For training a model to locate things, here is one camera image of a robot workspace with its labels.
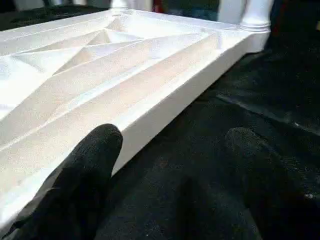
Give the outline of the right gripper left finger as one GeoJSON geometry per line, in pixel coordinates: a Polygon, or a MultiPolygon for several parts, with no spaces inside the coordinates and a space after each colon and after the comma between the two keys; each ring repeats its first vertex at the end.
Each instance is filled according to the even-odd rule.
{"type": "Polygon", "coordinates": [[[113,124],[94,128],[7,227],[9,240],[92,240],[123,145],[113,124]]]}

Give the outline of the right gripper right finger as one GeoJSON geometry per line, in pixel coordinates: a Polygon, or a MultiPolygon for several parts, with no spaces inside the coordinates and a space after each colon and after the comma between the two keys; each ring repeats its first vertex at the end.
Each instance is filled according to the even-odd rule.
{"type": "Polygon", "coordinates": [[[244,203],[264,240],[320,238],[320,170],[282,156],[254,131],[231,128],[226,149],[241,182],[244,203]]]}

